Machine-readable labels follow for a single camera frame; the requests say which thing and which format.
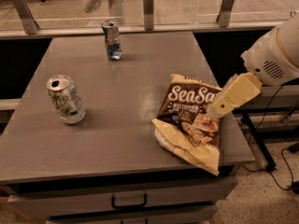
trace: drawer handle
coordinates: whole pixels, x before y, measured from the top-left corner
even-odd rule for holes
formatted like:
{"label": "drawer handle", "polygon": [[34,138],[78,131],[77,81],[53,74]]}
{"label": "drawer handle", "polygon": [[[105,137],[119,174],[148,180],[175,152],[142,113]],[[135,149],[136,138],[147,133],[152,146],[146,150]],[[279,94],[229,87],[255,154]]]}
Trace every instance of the drawer handle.
{"label": "drawer handle", "polygon": [[143,203],[142,204],[136,204],[136,205],[116,205],[115,204],[115,197],[111,198],[111,205],[114,209],[131,209],[131,208],[140,208],[144,207],[148,202],[148,196],[147,194],[143,195]]}
{"label": "drawer handle", "polygon": [[145,218],[144,224],[148,224],[148,219],[147,218]]}

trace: desk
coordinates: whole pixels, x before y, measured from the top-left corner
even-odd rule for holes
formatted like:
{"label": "desk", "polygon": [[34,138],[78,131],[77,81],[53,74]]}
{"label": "desk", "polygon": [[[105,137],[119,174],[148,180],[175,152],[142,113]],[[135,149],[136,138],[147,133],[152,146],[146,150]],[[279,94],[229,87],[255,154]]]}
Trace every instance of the desk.
{"label": "desk", "polygon": [[[172,156],[153,135],[171,74],[216,84],[191,32],[122,35],[121,45],[112,62],[103,36],[52,40],[0,140],[0,184],[26,216],[199,222],[234,188],[236,167],[254,161],[232,114],[222,123],[219,177]],[[76,125],[59,120],[47,95],[56,74],[81,92],[87,115]]]}

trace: silver can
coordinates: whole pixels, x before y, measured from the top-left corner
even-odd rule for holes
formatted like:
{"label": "silver can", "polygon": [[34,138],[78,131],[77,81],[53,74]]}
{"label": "silver can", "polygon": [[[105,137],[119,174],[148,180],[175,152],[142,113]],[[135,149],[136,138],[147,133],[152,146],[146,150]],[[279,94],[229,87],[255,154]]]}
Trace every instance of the silver can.
{"label": "silver can", "polygon": [[121,41],[117,23],[105,20],[102,22],[102,29],[105,35],[105,49],[107,57],[112,61],[121,58]]}
{"label": "silver can", "polygon": [[62,122],[74,124],[83,120],[86,111],[82,99],[78,95],[77,86],[71,77],[57,75],[50,78],[46,86]]}

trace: tiled floor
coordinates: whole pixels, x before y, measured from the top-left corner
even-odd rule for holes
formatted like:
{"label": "tiled floor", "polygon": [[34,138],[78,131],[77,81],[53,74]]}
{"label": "tiled floor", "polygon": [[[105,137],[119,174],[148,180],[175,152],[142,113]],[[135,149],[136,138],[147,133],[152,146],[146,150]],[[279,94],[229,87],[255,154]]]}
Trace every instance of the tiled floor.
{"label": "tiled floor", "polygon": [[[86,27],[109,16],[108,2],[91,14],[83,12],[83,0],[26,0],[40,28]],[[154,0],[156,24],[215,23],[222,0]],[[299,0],[235,0],[231,21],[287,20]],[[125,0],[128,25],[143,24],[142,0]],[[0,0],[0,30],[21,29],[10,0]]]}
{"label": "tiled floor", "polygon": [[[91,15],[82,12],[83,0],[27,0],[29,8],[41,28],[68,28],[88,25],[108,16],[107,0]],[[143,22],[142,0],[125,0],[127,20],[130,25]],[[221,0],[155,0],[155,23],[186,24],[215,22]],[[292,10],[299,10],[299,0],[236,0],[231,21],[286,20]],[[18,15],[9,0],[0,0],[0,30],[21,29]],[[249,131],[240,124],[249,137]],[[293,144],[294,140],[268,141],[277,170],[273,172],[278,183],[287,188],[291,184],[289,170],[281,157],[281,149]],[[250,146],[256,162],[250,169],[265,167],[261,151],[251,138]],[[293,171],[294,180],[299,180],[299,154],[285,152]],[[250,173],[241,168],[237,174],[238,185],[226,200],[217,202],[219,212],[213,224],[296,224],[299,220],[299,195],[291,190],[280,189],[267,172]],[[44,223],[43,220],[27,220],[19,216],[6,204],[0,204],[0,223]]]}

